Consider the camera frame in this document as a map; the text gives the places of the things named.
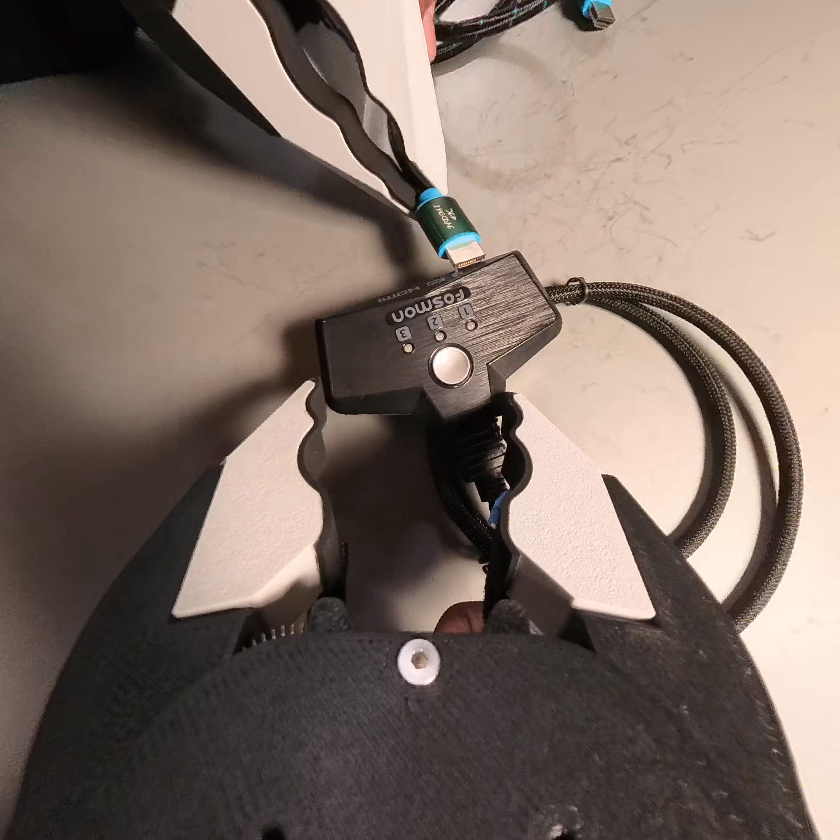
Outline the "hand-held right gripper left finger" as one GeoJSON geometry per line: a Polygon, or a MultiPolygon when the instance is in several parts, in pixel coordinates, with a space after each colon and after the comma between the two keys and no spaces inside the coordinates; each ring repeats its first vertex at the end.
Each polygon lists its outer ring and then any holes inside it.
{"type": "Polygon", "coordinates": [[[305,381],[224,460],[173,617],[268,608],[299,617],[341,592],[344,561],[322,484],[328,408],[305,381]]]}

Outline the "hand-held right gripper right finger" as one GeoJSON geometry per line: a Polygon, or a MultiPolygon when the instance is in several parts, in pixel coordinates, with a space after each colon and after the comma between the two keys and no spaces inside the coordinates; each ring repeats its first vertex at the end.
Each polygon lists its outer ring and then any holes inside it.
{"type": "Polygon", "coordinates": [[[486,613],[519,602],[540,632],[573,611],[646,623],[655,606],[597,465],[521,394],[498,397],[508,488],[490,508],[486,613]]]}

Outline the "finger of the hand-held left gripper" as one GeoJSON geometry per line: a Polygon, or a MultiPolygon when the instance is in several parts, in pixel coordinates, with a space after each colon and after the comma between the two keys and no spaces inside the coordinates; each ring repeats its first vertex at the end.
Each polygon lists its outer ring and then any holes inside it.
{"type": "Polygon", "coordinates": [[[179,1],[172,16],[282,139],[412,212],[413,185],[312,65],[280,3],[179,1]]]}
{"type": "Polygon", "coordinates": [[[389,135],[394,124],[405,157],[425,186],[448,192],[440,123],[424,25],[414,1],[321,1],[308,25],[308,58],[350,101],[366,136],[402,165],[389,135]]]}

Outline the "black hdmi switch box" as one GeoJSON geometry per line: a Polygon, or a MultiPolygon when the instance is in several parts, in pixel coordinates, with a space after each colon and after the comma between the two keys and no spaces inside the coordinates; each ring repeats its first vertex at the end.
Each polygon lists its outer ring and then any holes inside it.
{"type": "Polygon", "coordinates": [[[345,415],[453,423],[487,407],[561,316],[517,252],[316,322],[327,404],[345,415]]]}

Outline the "person's left forearm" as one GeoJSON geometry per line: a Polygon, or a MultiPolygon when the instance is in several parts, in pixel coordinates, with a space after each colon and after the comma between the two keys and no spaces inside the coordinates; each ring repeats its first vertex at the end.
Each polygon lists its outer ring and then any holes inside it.
{"type": "Polygon", "coordinates": [[[144,2],[2,1],[1,83],[91,74],[137,56],[144,2]]]}

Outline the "person's right hand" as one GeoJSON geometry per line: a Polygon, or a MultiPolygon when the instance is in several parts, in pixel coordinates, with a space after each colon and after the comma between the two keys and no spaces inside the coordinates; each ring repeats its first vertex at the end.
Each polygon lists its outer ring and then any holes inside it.
{"type": "Polygon", "coordinates": [[[436,634],[482,634],[486,624],[482,601],[451,605],[438,619],[436,634]]]}

